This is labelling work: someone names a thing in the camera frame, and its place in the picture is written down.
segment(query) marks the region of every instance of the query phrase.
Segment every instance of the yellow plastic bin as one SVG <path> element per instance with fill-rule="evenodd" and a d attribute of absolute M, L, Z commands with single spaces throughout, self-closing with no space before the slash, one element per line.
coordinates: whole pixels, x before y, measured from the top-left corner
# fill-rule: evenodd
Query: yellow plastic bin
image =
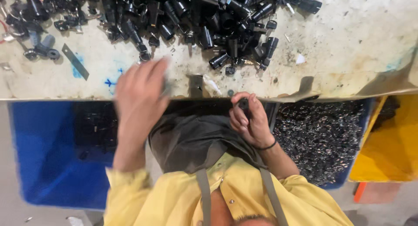
<path fill-rule="evenodd" d="M 418 95 L 398 95 L 396 116 L 365 138 L 349 180 L 355 182 L 413 181 L 418 179 Z M 369 128 L 386 97 L 372 116 Z"/>

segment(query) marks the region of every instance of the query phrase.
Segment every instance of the apron strap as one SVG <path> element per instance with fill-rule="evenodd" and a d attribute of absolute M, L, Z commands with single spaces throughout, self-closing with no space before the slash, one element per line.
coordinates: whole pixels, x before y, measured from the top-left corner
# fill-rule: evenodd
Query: apron strap
<path fill-rule="evenodd" d="M 277 197 L 276 190 L 274 189 L 273 179 L 270 172 L 264 168 L 260 168 L 261 179 L 267 190 L 268 198 L 270 199 L 271 206 L 276 214 L 276 220 L 280 226 L 289 226 L 286 220 L 286 216 L 283 212 L 279 198 Z M 202 194 L 202 211 L 203 211 L 203 226 L 210 226 L 211 219 L 211 198 L 208 176 L 205 169 L 196 171 L 196 180 L 199 184 Z"/>
<path fill-rule="evenodd" d="M 267 195 L 270 199 L 271 206 L 273 207 L 274 213 L 276 214 L 277 222 L 280 226 L 289 226 L 285 213 L 283 213 L 282 206 L 280 205 L 279 198 L 277 197 L 276 190 L 274 189 L 273 179 L 271 178 L 270 172 L 266 169 L 260 168 L 260 173 L 261 179 L 263 180 L 264 186 L 267 190 Z"/>
<path fill-rule="evenodd" d="M 196 171 L 196 180 L 202 193 L 203 226 L 210 226 L 210 187 L 206 169 Z"/>

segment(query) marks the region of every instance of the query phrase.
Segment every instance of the hair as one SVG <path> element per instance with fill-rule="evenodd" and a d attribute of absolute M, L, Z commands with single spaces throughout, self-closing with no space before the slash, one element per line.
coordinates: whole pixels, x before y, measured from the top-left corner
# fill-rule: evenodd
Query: hair
<path fill-rule="evenodd" d="M 249 220 L 254 220 L 254 219 L 263 220 L 263 221 L 271 223 L 272 225 L 275 225 L 275 226 L 277 225 L 276 221 L 272 221 L 271 219 L 265 217 L 264 215 L 249 215 L 249 216 L 243 216 L 243 217 L 240 217 L 240 218 L 234 220 L 233 226 L 239 226 L 241 223 L 244 223 L 244 222 L 249 221 Z"/>

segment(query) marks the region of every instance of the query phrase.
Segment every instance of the yellow shirt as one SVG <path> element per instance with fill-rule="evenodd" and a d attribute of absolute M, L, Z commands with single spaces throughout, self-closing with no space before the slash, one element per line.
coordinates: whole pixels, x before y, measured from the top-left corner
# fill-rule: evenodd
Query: yellow shirt
<path fill-rule="evenodd" d="M 203 220 L 195 174 L 167 173 L 151 188 L 145 169 L 106 172 L 110 190 L 105 226 L 196 226 Z M 241 158 L 225 153 L 207 174 L 211 192 L 220 187 L 234 219 L 254 214 L 275 217 L 260 171 Z M 290 226 L 353 225 L 334 199 L 305 177 L 293 175 L 280 181 L 272 178 Z"/>

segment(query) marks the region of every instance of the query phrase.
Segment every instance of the black bracelet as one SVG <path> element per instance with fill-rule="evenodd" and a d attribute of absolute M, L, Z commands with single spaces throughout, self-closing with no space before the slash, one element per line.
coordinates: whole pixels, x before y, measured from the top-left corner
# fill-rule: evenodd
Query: black bracelet
<path fill-rule="evenodd" d="M 259 149 L 259 148 L 256 148 L 256 147 L 254 147 L 254 148 L 255 148 L 255 150 L 258 150 L 258 151 L 264 151 L 264 150 L 273 148 L 273 146 L 275 146 L 276 143 L 277 143 L 277 140 L 275 140 L 274 143 L 267 148 L 262 148 L 262 149 Z"/>

